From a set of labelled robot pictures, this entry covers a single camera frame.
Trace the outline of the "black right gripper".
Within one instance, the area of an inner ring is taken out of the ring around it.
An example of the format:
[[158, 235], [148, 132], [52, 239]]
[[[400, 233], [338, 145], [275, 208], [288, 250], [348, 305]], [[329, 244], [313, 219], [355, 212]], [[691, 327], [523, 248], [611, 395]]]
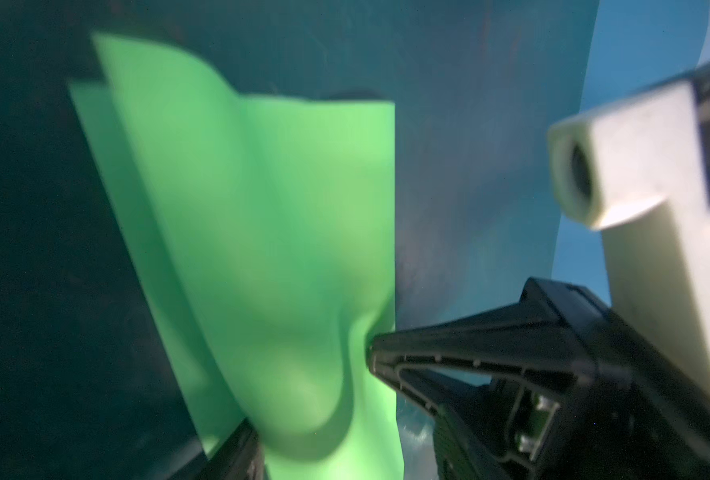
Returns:
[[366, 364], [433, 419], [442, 479], [710, 479], [710, 398], [586, 288], [531, 278]]

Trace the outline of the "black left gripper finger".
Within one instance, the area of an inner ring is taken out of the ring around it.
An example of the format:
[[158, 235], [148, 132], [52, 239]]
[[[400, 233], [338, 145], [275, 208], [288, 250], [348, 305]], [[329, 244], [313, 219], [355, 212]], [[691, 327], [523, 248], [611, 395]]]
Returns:
[[198, 480], [262, 480], [265, 458], [259, 435], [248, 419], [244, 419], [207, 461], [191, 460], [171, 479]]

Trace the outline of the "green square paper sheet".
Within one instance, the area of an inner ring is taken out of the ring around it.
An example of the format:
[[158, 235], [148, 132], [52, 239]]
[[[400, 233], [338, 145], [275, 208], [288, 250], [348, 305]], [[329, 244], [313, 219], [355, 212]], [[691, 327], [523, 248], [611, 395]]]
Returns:
[[274, 479], [400, 479], [394, 104], [244, 94], [170, 44], [97, 31], [73, 105], [209, 460], [247, 431]]

